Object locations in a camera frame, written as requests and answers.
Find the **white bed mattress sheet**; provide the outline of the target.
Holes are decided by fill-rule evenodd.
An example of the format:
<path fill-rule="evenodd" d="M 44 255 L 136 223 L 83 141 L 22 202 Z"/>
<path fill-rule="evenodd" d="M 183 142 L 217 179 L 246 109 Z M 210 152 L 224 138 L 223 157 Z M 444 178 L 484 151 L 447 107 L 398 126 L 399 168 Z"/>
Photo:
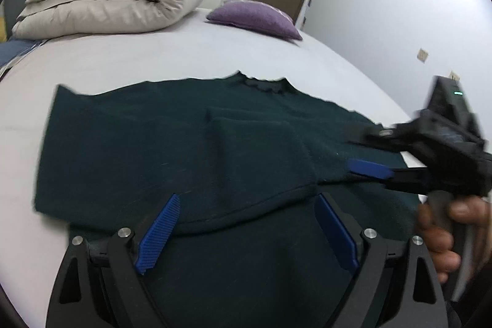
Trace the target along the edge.
<path fill-rule="evenodd" d="M 1 82 L 1 284 L 30 327 L 41 327 L 68 228 L 33 209 L 42 135 L 54 91 L 85 94 L 141 81 L 212 79 L 243 73 L 286 78 L 383 125 L 408 115 L 355 66 L 320 41 L 288 42 L 206 22 L 198 9 L 161 32 L 75 36 L 20 57 Z"/>

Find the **beige wall socket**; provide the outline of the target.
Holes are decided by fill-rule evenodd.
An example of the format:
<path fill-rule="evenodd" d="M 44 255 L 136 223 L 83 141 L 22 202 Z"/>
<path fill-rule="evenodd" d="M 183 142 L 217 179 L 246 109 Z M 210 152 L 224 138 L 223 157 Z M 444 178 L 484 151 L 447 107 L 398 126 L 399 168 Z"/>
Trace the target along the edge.
<path fill-rule="evenodd" d="M 460 77 L 457 73 L 455 73 L 454 71 L 451 71 L 450 72 L 450 75 L 449 75 L 449 78 L 454 80 L 454 81 L 459 81 L 460 80 Z"/>
<path fill-rule="evenodd" d="M 426 62 L 427 58 L 429 56 L 429 53 L 427 53 L 424 49 L 419 49 L 417 53 L 417 59 L 421 62 Z"/>

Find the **blue bed pillow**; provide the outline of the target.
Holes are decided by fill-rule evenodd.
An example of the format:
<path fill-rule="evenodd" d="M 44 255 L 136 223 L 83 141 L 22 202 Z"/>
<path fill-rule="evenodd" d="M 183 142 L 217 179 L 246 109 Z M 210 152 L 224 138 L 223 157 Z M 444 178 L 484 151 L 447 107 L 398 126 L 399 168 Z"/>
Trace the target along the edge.
<path fill-rule="evenodd" d="M 45 40 L 19 40 L 11 39 L 1 44 L 0 65 L 1 65 L 1 78 L 3 78 L 13 66 L 20 60 L 21 57 L 26 56 L 42 44 Z"/>

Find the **lower beige wall socket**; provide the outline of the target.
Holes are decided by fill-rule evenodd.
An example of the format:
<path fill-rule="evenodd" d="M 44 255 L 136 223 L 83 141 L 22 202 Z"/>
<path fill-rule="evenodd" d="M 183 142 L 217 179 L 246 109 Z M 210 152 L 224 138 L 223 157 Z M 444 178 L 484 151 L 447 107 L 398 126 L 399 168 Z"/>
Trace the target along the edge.
<path fill-rule="evenodd" d="M 459 81 L 460 80 L 460 77 L 457 73 L 455 73 L 454 71 L 451 71 L 450 72 L 450 75 L 449 75 L 449 78 L 454 80 L 454 81 Z"/>

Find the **upper beige wall socket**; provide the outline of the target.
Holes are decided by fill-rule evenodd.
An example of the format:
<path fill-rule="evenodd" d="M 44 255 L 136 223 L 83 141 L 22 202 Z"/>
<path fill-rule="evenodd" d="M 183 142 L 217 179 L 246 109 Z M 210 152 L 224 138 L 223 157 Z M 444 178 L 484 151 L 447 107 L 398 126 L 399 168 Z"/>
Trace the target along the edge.
<path fill-rule="evenodd" d="M 417 53 L 417 59 L 421 62 L 426 62 L 427 58 L 429 56 L 429 53 L 427 53 L 424 49 L 419 49 Z"/>

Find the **purple cushion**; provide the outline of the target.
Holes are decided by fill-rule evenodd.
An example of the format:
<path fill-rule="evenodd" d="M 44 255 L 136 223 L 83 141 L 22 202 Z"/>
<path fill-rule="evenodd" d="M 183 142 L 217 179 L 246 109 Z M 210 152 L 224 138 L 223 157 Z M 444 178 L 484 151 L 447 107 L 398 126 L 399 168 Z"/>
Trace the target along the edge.
<path fill-rule="evenodd" d="M 206 16 L 211 23 L 238 27 L 285 40 L 302 41 L 292 18 L 268 3 L 229 0 Z"/>

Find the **dark green knit sweater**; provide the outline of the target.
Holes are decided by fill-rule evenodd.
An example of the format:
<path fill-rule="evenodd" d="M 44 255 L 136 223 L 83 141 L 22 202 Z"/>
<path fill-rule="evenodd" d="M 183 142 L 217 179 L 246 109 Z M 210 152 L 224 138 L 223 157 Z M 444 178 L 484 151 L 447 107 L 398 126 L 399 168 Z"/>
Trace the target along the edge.
<path fill-rule="evenodd" d="M 346 141 L 361 122 L 286 80 L 242 74 L 97 96 L 59 87 L 34 206 L 97 235 L 178 194 L 178 225 L 144 276 L 170 326 L 321 327 L 350 275 L 315 219 L 316 195 L 394 240 L 410 236 L 419 203 L 349 179 L 353 158 L 404 166 L 398 154 Z"/>

